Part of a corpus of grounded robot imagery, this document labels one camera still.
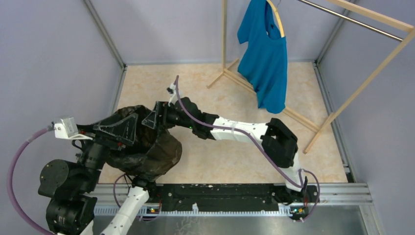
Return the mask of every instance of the wooden clothes rack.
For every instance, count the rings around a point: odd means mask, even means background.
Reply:
[[[305,4],[308,4],[310,6],[313,6],[317,9],[323,10],[325,12],[333,12],[331,10],[328,10],[327,8],[321,7],[317,4],[314,4],[312,2],[309,2],[307,0],[297,0],[300,2],[303,2]],[[362,92],[362,90],[364,88],[366,88],[369,83],[380,73],[380,71],[382,71],[386,65],[415,37],[415,29],[414,26],[401,22],[399,20],[393,19],[391,17],[382,15],[380,13],[371,11],[369,9],[366,9],[364,7],[355,5],[353,3],[350,3],[348,1],[345,0],[326,0],[328,2],[331,2],[335,5],[338,5],[344,9],[347,9],[349,11],[355,12],[357,14],[366,16],[368,18],[371,18],[373,20],[376,20],[378,22],[387,24],[389,26],[395,27],[397,29],[400,29],[402,31],[408,32],[409,34],[403,39],[403,40],[399,40],[400,43],[399,45],[384,59],[384,61],[369,75],[369,77],[367,77],[367,79],[360,85],[360,87],[344,102],[343,105],[340,106],[340,108],[334,112],[334,113],[330,113],[329,116],[327,117],[327,119],[324,121],[322,126],[318,126],[317,124],[313,123],[312,121],[308,120],[306,117],[300,115],[299,113],[297,113],[296,111],[294,111],[293,109],[291,109],[290,107],[286,106],[285,109],[282,111],[284,114],[288,115],[289,117],[295,119],[296,121],[298,121],[299,123],[301,123],[302,125],[304,125],[305,127],[307,127],[308,129],[312,130],[315,132],[314,137],[312,138],[312,140],[310,141],[310,143],[308,144],[308,146],[303,150],[303,153],[306,154],[310,151],[311,147],[313,146],[313,144],[316,142],[316,140],[318,139],[318,137],[320,136],[320,134],[322,133],[323,129],[326,128],[327,126],[329,126],[334,119],[336,119],[340,113],[343,112],[343,110],[360,94],[360,92]],[[284,37],[284,30],[282,27],[282,22],[281,19],[279,17],[278,14],[278,10],[277,8],[274,6],[274,4],[271,2],[271,0],[267,0],[267,2],[269,3],[269,5],[271,6],[276,19],[277,19],[277,23],[278,23],[278,27],[281,33],[281,37]],[[207,88],[209,89],[210,87],[212,87],[222,76],[225,76],[229,79],[231,79],[232,81],[234,81],[235,83],[237,83],[238,85],[242,86],[243,88],[245,88],[247,91],[251,92],[251,93],[256,93],[252,87],[252,85],[245,80],[242,76],[232,72],[229,70],[229,68],[231,66],[233,66],[234,64],[236,64],[238,62],[238,58],[236,58],[228,67],[226,66],[226,32],[227,32],[227,11],[228,11],[228,0],[222,0],[222,72],[220,73],[220,75],[215,78],[209,85],[207,85]],[[361,23],[359,21],[353,20],[351,18],[348,17],[343,17],[343,19],[346,19],[348,21],[351,21],[355,24],[358,24],[360,26],[364,26],[366,28],[369,28],[367,24]],[[382,30],[378,30],[376,29],[378,33],[384,34],[386,36],[389,36],[391,38],[394,38],[393,35],[388,34]]]

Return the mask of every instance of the floor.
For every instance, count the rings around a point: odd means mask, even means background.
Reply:
[[[289,63],[286,105],[317,125],[327,118],[323,98],[311,63]],[[270,114],[257,108],[254,94],[222,77],[206,88],[221,72],[220,64],[181,64],[129,66],[118,108],[142,104],[152,109],[157,100],[167,101],[166,88],[180,76],[180,90],[202,112],[243,122],[268,122],[281,119],[298,137],[300,163],[314,172],[320,182],[347,182],[333,131],[326,128],[306,155],[302,150],[314,132],[287,115]],[[235,141],[202,140],[190,130],[174,127],[170,133],[183,145],[180,162],[157,183],[282,183],[284,179],[253,144]],[[121,175],[105,165],[100,183],[113,183]]]

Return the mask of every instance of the clothing rail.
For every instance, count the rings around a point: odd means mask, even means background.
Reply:
[[[397,40],[397,41],[399,41],[399,42],[402,42],[402,41],[403,41],[403,39],[402,39],[402,38],[400,38],[400,37],[398,37],[398,36],[396,36],[396,35],[393,35],[393,34],[387,33],[387,32],[385,32],[385,31],[383,31],[383,30],[380,30],[380,29],[378,29],[378,28],[376,28],[376,27],[370,26],[370,25],[368,25],[368,24],[362,23],[362,22],[357,21],[357,20],[355,20],[355,19],[352,19],[352,18],[350,18],[350,17],[344,16],[344,15],[342,15],[342,14],[340,14],[340,13],[337,13],[337,12],[335,12],[335,11],[332,11],[332,10],[330,10],[330,9],[327,9],[327,8],[325,8],[325,7],[323,7],[323,6],[318,5],[318,4],[312,3],[312,2],[307,1],[307,0],[297,0],[297,1],[302,2],[302,3],[304,3],[304,4],[307,4],[307,5],[309,5],[309,6],[312,6],[312,7],[316,8],[316,9],[321,10],[321,11],[327,12],[327,13],[329,13],[329,14],[333,15],[333,16],[337,16],[337,17],[343,18],[343,19],[345,19],[345,20],[347,20],[347,21],[350,21],[350,22],[352,22],[352,23],[354,23],[354,24],[357,24],[357,25],[359,25],[359,26],[365,27],[365,28],[367,28],[367,29],[369,29],[369,30],[372,30],[372,31],[376,32],[376,33],[379,33],[379,34],[385,35],[385,36],[387,36],[387,37],[390,37],[390,38],[392,38],[392,39],[395,39],[395,40]]]

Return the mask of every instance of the black fabric cloth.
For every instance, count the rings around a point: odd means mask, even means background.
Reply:
[[[116,113],[122,118],[138,114],[136,137],[133,146],[127,146],[122,151],[111,151],[106,159],[108,165],[153,182],[179,162],[182,144],[168,130],[157,131],[141,124],[151,110],[137,105],[121,108]]]

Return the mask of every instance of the cable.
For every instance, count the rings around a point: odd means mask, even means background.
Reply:
[[[293,184],[296,187],[299,188],[303,188],[304,187],[304,182],[302,180],[302,175],[301,175],[301,171],[304,171],[306,173],[311,174],[314,179],[316,180],[316,184],[317,184],[317,200],[314,203],[313,207],[311,208],[310,213],[305,217],[302,218],[301,220],[297,220],[298,222],[304,222],[306,221],[309,216],[314,212],[314,209],[318,203],[319,197],[320,197],[320,183],[319,180],[317,179],[316,175],[309,171],[309,170],[305,170],[305,169],[300,169],[299,170],[299,177],[300,177],[300,182],[301,185],[298,185],[296,182],[294,182],[292,179],[290,179],[281,169],[279,169],[279,167],[271,160],[271,158],[268,156],[268,154],[264,151],[264,149],[255,141],[255,139],[246,131],[239,129],[239,128],[231,128],[231,127],[226,127],[226,126],[215,126],[215,125],[211,125],[211,124],[207,124],[205,122],[202,122],[200,120],[198,120],[197,118],[195,118],[194,116],[192,116],[192,114],[189,113],[189,111],[184,107],[182,100],[180,99],[180,95],[179,95],[179,76],[176,76],[176,80],[174,81],[174,84],[176,85],[176,96],[177,96],[177,101],[180,104],[180,107],[183,109],[184,113],[186,113],[187,116],[189,116],[189,118],[191,118],[193,121],[197,122],[200,125],[203,126],[207,126],[210,128],[218,128],[218,129],[225,129],[225,130],[231,130],[231,131],[237,131],[240,132],[244,135],[246,135],[254,144],[255,146],[259,149],[259,151],[264,155],[264,157],[271,163],[271,165],[291,184]]]
[[[116,188],[116,185],[117,185],[117,183],[118,183],[118,181],[122,178],[122,177],[125,177],[125,176],[127,176],[128,178],[130,178],[127,174],[122,174],[122,175],[120,175],[115,181],[114,181],[114,184],[113,184],[113,196],[114,196],[114,200],[115,200],[115,203],[117,204],[117,206],[119,207],[119,208],[121,208],[121,204],[119,203],[119,201],[118,201],[118,199],[117,199],[117,197],[116,197],[116,191],[115,191],[115,188]],[[159,203],[159,213],[161,212],[161,200],[160,200],[160,203]],[[145,221],[145,222],[150,222],[150,221],[153,221],[153,220],[155,220],[156,218],[158,218],[158,216],[156,216],[156,217],[154,217],[154,218],[144,218],[144,216],[136,216],[136,218],[139,220],[139,221]]]
[[[311,172],[309,170],[303,169],[303,171],[305,173],[308,173],[311,176],[313,176],[313,178],[316,180],[316,184],[317,184],[317,199],[316,199],[316,202],[314,203],[313,207],[311,208],[310,212],[308,213],[308,215],[305,218],[303,218],[302,220],[297,220],[297,222],[305,222],[313,214],[314,209],[316,208],[317,203],[319,202],[319,198],[320,198],[320,183],[319,183],[319,180],[317,179],[317,176],[313,172]]]
[[[192,116],[192,114],[189,113],[188,110],[186,110],[186,108],[183,105],[182,100],[180,99],[180,95],[179,95],[179,76],[177,75],[176,80],[175,80],[175,85],[176,85],[176,95],[177,95],[177,99],[178,102],[181,106],[181,108],[183,109],[183,111],[186,113],[186,115],[189,116],[189,118],[191,118],[193,121],[197,122],[200,125],[203,126],[207,126],[210,128],[217,128],[217,129],[225,129],[225,130],[232,130],[231,127],[227,127],[227,126],[215,126],[215,125],[211,125],[211,124],[207,124],[205,122],[202,122],[200,120],[198,120],[197,118],[195,118],[194,116]],[[240,132],[244,135],[246,135],[249,139],[251,139],[251,141],[255,144],[255,146],[259,149],[259,151],[261,151],[261,153],[265,156],[265,158],[271,163],[271,165],[291,184],[293,184],[294,186],[298,187],[298,188],[302,188],[304,186],[304,182],[302,181],[302,177],[301,177],[301,169],[299,170],[299,176],[300,176],[300,182],[301,185],[298,185],[296,182],[294,182],[292,179],[290,179],[281,169],[279,169],[279,167],[271,160],[271,158],[268,156],[268,154],[264,151],[264,149],[261,147],[261,145],[258,144],[258,142],[256,142],[256,140],[246,131],[239,129],[239,128],[234,128],[234,131]]]
[[[7,194],[9,196],[9,199],[12,203],[13,208],[16,210],[16,212],[20,215],[20,217],[26,222],[28,223],[32,228],[36,229],[37,231],[39,231],[42,234],[45,235],[54,235],[53,233],[51,233],[50,231],[42,228],[39,224],[37,224],[35,221],[33,221],[24,211],[23,209],[20,207],[19,202],[16,199],[16,196],[14,194],[14,190],[13,190],[13,173],[14,173],[14,169],[16,168],[16,164],[17,161],[19,160],[20,155],[23,153],[24,149],[35,139],[37,139],[39,136],[52,131],[53,130],[53,126],[48,126],[47,128],[44,128],[38,132],[36,132],[35,134],[33,134],[33,136],[31,136],[28,140],[26,140],[21,146],[20,148],[17,150],[16,154],[14,155],[12,162],[10,164],[9,170],[7,172]]]

